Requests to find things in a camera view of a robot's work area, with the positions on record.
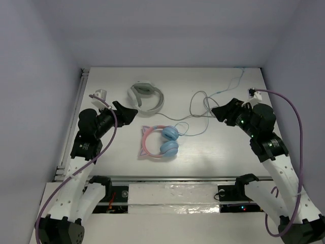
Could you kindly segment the pink blue cat-ear headphones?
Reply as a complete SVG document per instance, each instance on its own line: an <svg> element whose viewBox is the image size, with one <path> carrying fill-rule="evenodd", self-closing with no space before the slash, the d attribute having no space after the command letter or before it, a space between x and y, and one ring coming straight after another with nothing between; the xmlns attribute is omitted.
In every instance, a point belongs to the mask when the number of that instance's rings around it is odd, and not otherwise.
<svg viewBox="0 0 325 244"><path fill-rule="evenodd" d="M174 126L142 126L139 157L172 158L179 150L179 132Z"/></svg>

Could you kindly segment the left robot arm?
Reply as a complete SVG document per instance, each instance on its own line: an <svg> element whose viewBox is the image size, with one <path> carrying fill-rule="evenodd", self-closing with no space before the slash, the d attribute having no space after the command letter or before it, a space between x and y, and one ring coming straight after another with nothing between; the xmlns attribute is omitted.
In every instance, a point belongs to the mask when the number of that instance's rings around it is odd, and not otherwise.
<svg viewBox="0 0 325 244"><path fill-rule="evenodd" d="M110 178L89 178L97 159L112 144L117 129L129 125L136 109L104 100L98 110L84 109L79 113L78 132L70 153L71 160L62 183L41 208L35 223L37 243L82 243L84 224L101 200L113 197Z"/></svg>

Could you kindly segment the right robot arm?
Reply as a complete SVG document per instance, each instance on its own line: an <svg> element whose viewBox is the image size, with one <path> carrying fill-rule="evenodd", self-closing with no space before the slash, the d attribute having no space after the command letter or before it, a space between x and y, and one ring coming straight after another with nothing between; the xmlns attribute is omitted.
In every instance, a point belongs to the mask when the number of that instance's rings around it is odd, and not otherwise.
<svg viewBox="0 0 325 244"><path fill-rule="evenodd" d="M253 174L236 179L235 195L251 199L277 225L284 243L313 243L324 238L324 215L312 203L293 169L289 152L274 133L276 116L267 104L251 105L233 98L212 110L219 122L238 126L250 137L250 147L272 177L276 193L263 189Z"/></svg>

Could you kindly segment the white foil-taped block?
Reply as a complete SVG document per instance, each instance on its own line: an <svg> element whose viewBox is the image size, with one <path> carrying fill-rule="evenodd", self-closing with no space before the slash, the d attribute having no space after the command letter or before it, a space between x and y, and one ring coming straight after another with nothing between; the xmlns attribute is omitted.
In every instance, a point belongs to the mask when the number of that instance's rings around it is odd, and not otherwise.
<svg viewBox="0 0 325 244"><path fill-rule="evenodd" d="M218 214L217 185L190 183L131 184L129 214Z"/></svg>

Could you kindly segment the aluminium rail frame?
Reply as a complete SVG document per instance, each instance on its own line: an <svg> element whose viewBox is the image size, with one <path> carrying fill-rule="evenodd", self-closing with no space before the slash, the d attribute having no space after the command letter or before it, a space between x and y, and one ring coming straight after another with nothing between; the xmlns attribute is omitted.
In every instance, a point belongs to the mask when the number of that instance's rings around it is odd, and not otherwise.
<svg viewBox="0 0 325 244"><path fill-rule="evenodd" d="M74 102L74 107L73 107L73 111L71 113L71 119L70 119L70 122L68 125L67 134L66 134L66 137L64 140L62 151L61 151L60 160L59 160L58 166L55 169L55 175L52 180L53 182L62 181L64 172L66 169L66 164L70 158L71 145L74 141L74 131L75 131L77 120L78 120L78 112L81 107L81 103L82 103L84 91L86 88L89 72L90 72L90 69L85 69L85 68L81 69L81 77L80 77L80 82L79 82L79 86L78 86L78 90L77 90L77 94L76 94L76 98L75 98L75 102Z"/></svg>

